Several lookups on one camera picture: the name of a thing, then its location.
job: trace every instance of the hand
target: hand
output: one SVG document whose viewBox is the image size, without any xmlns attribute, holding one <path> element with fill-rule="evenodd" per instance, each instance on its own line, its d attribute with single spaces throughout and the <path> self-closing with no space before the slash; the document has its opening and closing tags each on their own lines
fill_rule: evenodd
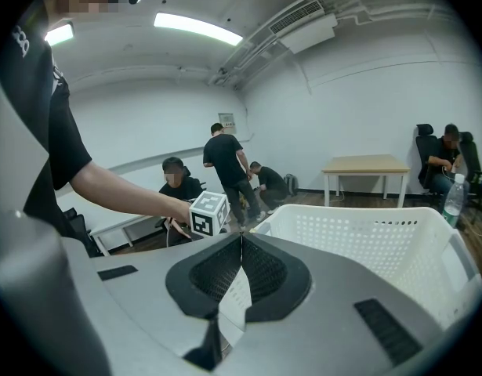
<svg viewBox="0 0 482 376">
<path fill-rule="evenodd" d="M 458 155 L 455 159 L 455 163 L 453 164 L 456 168 L 459 168 L 462 164 L 462 156 Z"/>
<path fill-rule="evenodd" d="M 451 165 L 451 163 L 447 160 L 444 161 L 444 169 L 446 170 L 446 172 L 450 172 L 451 171 L 451 168 L 453 166 Z"/>
<path fill-rule="evenodd" d="M 188 225 L 190 225 L 190 204 L 185 201 L 179 201 L 178 199 L 172 199 L 172 207 L 171 207 L 171 216 L 177 221 L 177 222 L 184 222 Z"/>
</svg>

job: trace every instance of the person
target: person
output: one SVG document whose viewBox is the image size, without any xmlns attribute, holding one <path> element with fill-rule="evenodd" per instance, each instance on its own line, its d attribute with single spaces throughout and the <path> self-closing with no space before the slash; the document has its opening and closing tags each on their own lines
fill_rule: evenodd
<svg viewBox="0 0 482 376">
<path fill-rule="evenodd" d="M 451 172 L 453 168 L 462 165 L 462 154 L 458 151 L 458 141 L 460 134 L 454 124 L 448 124 L 444 128 L 444 135 L 438 139 L 433 156 L 429 156 L 427 164 L 433 166 L 433 178 L 430 182 L 431 190 L 442 194 L 439 212 L 444 210 L 446 196 L 450 192 L 455 182 L 455 174 Z M 464 182 L 464 202 L 469 193 L 469 183 Z"/>
<path fill-rule="evenodd" d="M 204 167 L 215 168 L 239 228 L 244 231 L 245 216 L 239 193 L 245 196 L 257 222 L 261 222 L 266 216 L 266 213 L 260 210 L 255 193 L 249 183 L 252 179 L 252 173 L 248 166 L 248 159 L 239 141 L 235 136 L 225 134 L 225 130 L 220 123 L 212 125 L 211 135 L 212 138 L 204 146 Z M 242 170 L 239 161 L 245 168 L 245 172 Z"/>
<path fill-rule="evenodd" d="M 249 168 L 253 174 L 258 176 L 259 197 L 269 207 L 270 210 L 267 213 L 272 215 L 280 206 L 279 202 L 288 196 L 288 187 L 282 177 L 272 168 L 262 166 L 257 161 L 253 161 Z"/>
<path fill-rule="evenodd" d="M 159 193 L 180 199 L 181 201 L 191 201 L 201 195 L 200 181 L 185 175 L 185 166 L 178 157 L 165 159 L 162 162 L 162 171 L 164 172 L 166 184 Z M 168 235 L 169 246 L 183 244 L 192 239 L 200 239 L 199 236 L 192 238 L 175 219 L 168 218 L 168 222 L 170 222 L 171 227 Z"/>
<path fill-rule="evenodd" d="M 37 160 L 42 153 L 45 157 L 38 176 L 31 176 L 33 186 L 24 207 L 13 209 L 23 209 L 48 222 L 64 237 L 76 238 L 76 234 L 58 207 L 54 190 L 67 183 L 86 200 L 104 208 L 189 222 L 187 202 L 140 188 L 98 166 L 84 147 L 71 114 L 68 85 L 54 67 L 45 36 L 62 19 L 92 9 L 101 11 L 107 3 L 108 0 L 35 0 L 0 55 L 2 95 L 40 144 L 36 148 L 40 150 Z"/>
</svg>

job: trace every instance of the ceiling light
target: ceiling light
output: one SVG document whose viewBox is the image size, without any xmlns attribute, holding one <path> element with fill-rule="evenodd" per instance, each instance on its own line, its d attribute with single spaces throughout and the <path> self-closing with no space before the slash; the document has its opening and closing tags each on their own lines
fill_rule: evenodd
<svg viewBox="0 0 482 376">
<path fill-rule="evenodd" d="M 45 36 L 45 40 L 51 45 L 57 45 L 58 43 L 67 41 L 68 39 L 72 39 L 74 37 L 74 27 L 72 27 L 71 23 L 67 23 L 62 27 L 53 29 L 49 31 Z"/>
<path fill-rule="evenodd" d="M 185 16 L 173 16 L 172 14 L 158 13 L 155 17 L 154 26 L 203 34 L 210 38 L 226 42 L 232 46 L 237 46 L 242 40 L 242 37 L 238 34 L 217 27 L 216 25 L 211 25 L 210 23 L 186 18 Z"/>
</svg>

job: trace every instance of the black office chair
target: black office chair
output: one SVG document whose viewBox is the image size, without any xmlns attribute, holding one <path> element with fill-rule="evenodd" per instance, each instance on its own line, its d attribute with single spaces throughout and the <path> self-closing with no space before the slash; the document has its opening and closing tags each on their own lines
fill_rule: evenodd
<svg viewBox="0 0 482 376">
<path fill-rule="evenodd" d="M 428 164 L 430 156 L 433 156 L 437 152 L 437 137 L 432 135 L 434 128 L 430 124 L 418 124 L 419 135 L 415 137 L 416 147 L 419 150 L 420 161 L 422 162 L 422 170 L 419 173 L 419 182 L 422 187 L 429 190 L 430 196 L 429 204 L 433 206 L 436 204 L 436 199 L 439 196 L 431 188 L 433 174 L 433 166 Z"/>
<path fill-rule="evenodd" d="M 481 164 L 479 162 L 479 156 L 477 154 L 476 144 L 474 143 L 473 134 L 470 132 L 460 132 L 460 152 L 467 166 L 467 181 L 470 184 L 469 193 L 475 195 L 474 199 L 470 198 L 469 202 L 475 207 L 476 211 L 471 221 L 475 223 L 477 212 L 482 213 L 482 184 L 479 183 L 479 179 L 482 176 Z"/>
<path fill-rule="evenodd" d="M 99 250 L 96 242 L 89 234 L 85 226 L 85 220 L 83 215 L 76 215 L 69 219 L 70 224 L 77 234 L 77 239 L 84 244 L 85 250 L 90 258 L 95 258 L 96 256 L 103 256 Z"/>
<path fill-rule="evenodd" d="M 191 177 L 192 176 L 192 173 L 190 173 L 190 170 L 188 169 L 187 166 L 183 166 L 183 176 L 184 177 Z"/>
</svg>

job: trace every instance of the plastic bottle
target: plastic bottle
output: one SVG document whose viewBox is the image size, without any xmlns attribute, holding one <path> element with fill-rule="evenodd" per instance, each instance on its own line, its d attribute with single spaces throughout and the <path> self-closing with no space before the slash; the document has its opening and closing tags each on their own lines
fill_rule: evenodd
<svg viewBox="0 0 482 376">
<path fill-rule="evenodd" d="M 450 189 L 444 202 L 443 217 L 453 228 L 456 227 L 458 217 L 463 208 L 464 189 L 463 183 L 465 177 L 463 174 L 455 174 L 455 183 Z"/>
</svg>

